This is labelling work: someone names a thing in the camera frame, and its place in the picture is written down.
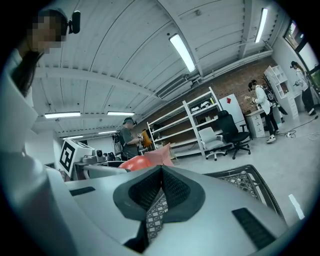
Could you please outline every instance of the office chair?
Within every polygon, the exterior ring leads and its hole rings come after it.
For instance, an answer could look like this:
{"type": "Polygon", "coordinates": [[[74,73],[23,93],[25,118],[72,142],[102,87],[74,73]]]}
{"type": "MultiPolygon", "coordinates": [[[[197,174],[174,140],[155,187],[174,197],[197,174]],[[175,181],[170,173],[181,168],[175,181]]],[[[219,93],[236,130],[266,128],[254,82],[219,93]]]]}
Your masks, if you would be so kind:
{"type": "Polygon", "coordinates": [[[233,148],[228,149],[226,154],[229,151],[234,150],[234,154],[232,159],[236,159],[236,154],[239,150],[248,151],[248,154],[251,154],[248,144],[241,144],[243,140],[249,137],[249,132],[245,131],[246,124],[240,125],[242,127],[242,131],[238,131],[238,128],[235,125],[234,119],[231,114],[228,113],[226,110],[222,110],[218,113],[217,119],[218,125],[220,129],[223,131],[222,136],[227,143],[232,143],[233,148]]]}
{"type": "MultiPolygon", "coordinates": [[[[220,148],[224,145],[222,139],[222,135],[216,135],[214,130],[211,127],[204,128],[199,131],[199,135],[201,137],[201,143],[204,150],[213,150],[216,148],[220,148]]],[[[214,155],[214,161],[217,161],[217,154],[226,155],[226,152],[217,150],[217,151],[210,151],[208,155],[205,156],[205,159],[208,160],[208,157],[214,155]]]]}

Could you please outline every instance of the brick wall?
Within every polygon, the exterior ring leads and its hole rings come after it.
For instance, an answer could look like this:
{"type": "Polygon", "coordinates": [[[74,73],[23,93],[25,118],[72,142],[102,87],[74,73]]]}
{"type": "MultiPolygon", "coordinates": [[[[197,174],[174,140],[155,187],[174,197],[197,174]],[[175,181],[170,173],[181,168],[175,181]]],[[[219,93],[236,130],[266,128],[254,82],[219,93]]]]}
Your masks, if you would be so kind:
{"type": "MultiPolygon", "coordinates": [[[[208,87],[211,87],[214,91],[216,97],[219,99],[224,98],[230,94],[234,94],[238,100],[240,108],[243,113],[252,112],[257,110],[255,106],[250,105],[246,100],[245,96],[255,97],[256,94],[254,91],[248,91],[248,83],[252,79],[256,79],[259,84],[264,85],[265,81],[263,80],[264,71],[268,66],[274,67],[277,66],[276,62],[271,57],[266,57],[249,64],[243,65],[239,68],[236,68],[232,71],[229,71],[223,75],[220,75],[202,85],[195,88],[191,92],[183,95],[182,97],[177,98],[174,102],[170,103],[167,106],[164,106],[159,111],[149,116],[133,129],[133,133],[141,133],[143,129],[148,129],[147,122],[152,122],[159,117],[165,115],[166,113],[178,108],[182,105],[182,101],[191,101],[192,99],[208,92],[208,87]]],[[[184,123],[174,126],[174,128],[181,131],[184,128],[184,123]]]]}

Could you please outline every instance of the curved ceiling beam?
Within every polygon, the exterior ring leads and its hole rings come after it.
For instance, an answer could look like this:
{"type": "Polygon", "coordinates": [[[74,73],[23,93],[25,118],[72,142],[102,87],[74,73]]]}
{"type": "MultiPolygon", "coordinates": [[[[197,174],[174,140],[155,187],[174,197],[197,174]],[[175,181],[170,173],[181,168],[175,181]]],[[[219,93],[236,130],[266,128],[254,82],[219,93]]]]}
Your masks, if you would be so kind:
{"type": "Polygon", "coordinates": [[[240,46],[239,59],[243,59],[247,51],[247,42],[252,27],[253,11],[253,0],[244,0],[244,26],[242,35],[242,43],[244,44],[240,46]]]}
{"type": "Polygon", "coordinates": [[[131,90],[136,93],[141,93],[147,96],[153,96],[154,92],[145,89],[139,85],[117,79],[105,74],[98,74],[86,70],[60,68],[60,67],[37,67],[34,74],[35,78],[69,78],[87,80],[101,84],[108,84],[111,86],[120,87],[131,90]]]}
{"type": "Polygon", "coordinates": [[[192,44],[192,39],[190,37],[190,34],[188,32],[187,27],[183,24],[181,19],[179,18],[178,14],[174,10],[174,8],[167,2],[167,0],[156,0],[159,4],[159,6],[169,15],[172,22],[176,25],[176,27],[179,30],[179,35],[184,42],[186,48],[188,49],[188,52],[194,61],[194,65],[197,67],[200,76],[204,76],[204,73],[202,71],[202,67],[199,62],[198,53],[196,52],[196,48],[192,44]]]}

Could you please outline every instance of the ceiling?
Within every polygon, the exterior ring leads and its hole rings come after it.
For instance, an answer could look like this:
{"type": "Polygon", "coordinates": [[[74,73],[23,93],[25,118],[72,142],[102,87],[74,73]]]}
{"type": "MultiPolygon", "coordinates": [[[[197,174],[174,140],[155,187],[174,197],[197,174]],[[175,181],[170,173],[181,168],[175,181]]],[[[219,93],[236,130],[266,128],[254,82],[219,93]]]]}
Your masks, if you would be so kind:
{"type": "Polygon", "coordinates": [[[270,0],[68,0],[52,4],[71,17],[81,12],[81,30],[68,34],[61,48],[38,62],[32,83],[39,114],[33,130],[55,130],[60,137],[93,136],[114,130],[123,117],[141,118],[166,101],[157,90],[189,71],[169,41],[179,34],[196,70],[213,70],[265,49],[275,38],[279,7],[270,0]],[[261,9],[268,16],[259,43],[261,9]],[[81,112],[81,117],[47,120],[45,113],[81,112]]]}

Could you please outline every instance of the white cabinet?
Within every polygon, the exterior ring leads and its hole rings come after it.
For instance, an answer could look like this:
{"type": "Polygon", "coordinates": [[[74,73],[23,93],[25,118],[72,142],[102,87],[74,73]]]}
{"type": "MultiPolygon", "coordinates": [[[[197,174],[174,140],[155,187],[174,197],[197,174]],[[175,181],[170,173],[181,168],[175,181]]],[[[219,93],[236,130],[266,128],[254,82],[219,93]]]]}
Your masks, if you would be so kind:
{"type": "Polygon", "coordinates": [[[282,68],[278,65],[275,67],[269,66],[265,71],[264,75],[269,81],[272,90],[276,96],[276,99],[280,103],[280,105],[284,108],[284,110],[288,113],[288,116],[294,120],[299,118],[298,108],[295,100],[295,96],[293,92],[289,91],[285,93],[282,89],[281,84],[284,83],[286,87],[291,88],[288,85],[288,79],[283,72],[282,68]]]}
{"type": "Polygon", "coordinates": [[[228,113],[232,115],[235,124],[245,120],[237,98],[234,94],[230,94],[227,97],[219,99],[219,102],[222,109],[228,111],[228,113]]]}

